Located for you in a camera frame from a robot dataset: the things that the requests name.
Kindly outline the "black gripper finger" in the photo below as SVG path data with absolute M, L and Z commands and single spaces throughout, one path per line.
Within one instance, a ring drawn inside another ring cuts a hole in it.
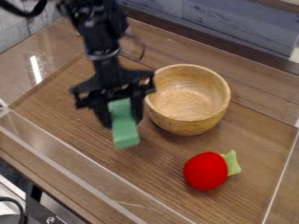
M 113 127 L 113 119 L 111 119 L 111 114 L 109 111 L 109 104 L 106 102 L 98 102 L 94 106 L 94 113 L 98 117 L 98 119 L 102 122 L 102 125 L 106 128 L 111 128 Z
M 131 94 L 131 108 L 135 121 L 139 123 L 145 116 L 145 95 L 139 89 L 135 89 Z

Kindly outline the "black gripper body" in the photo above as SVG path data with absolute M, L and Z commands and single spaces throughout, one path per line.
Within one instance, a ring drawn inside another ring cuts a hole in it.
M 118 58 L 94 60 L 95 74 L 71 88 L 77 108 L 93 108 L 98 102 L 131 98 L 133 91 L 139 89 L 146 95 L 155 91 L 155 72 L 151 70 L 127 69 Z

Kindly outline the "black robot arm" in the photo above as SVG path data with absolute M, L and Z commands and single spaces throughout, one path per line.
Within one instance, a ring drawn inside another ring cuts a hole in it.
M 127 99 L 134 119 L 145 116 L 145 98 L 155 91 L 155 72 L 122 66 L 121 39 L 126 36 L 127 14 L 114 0 L 61 0 L 61 12 L 83 38 L 95 74 L 70 91 L 79 109 L 90 108 L 102 125 L 113 126 L 109 104 Z

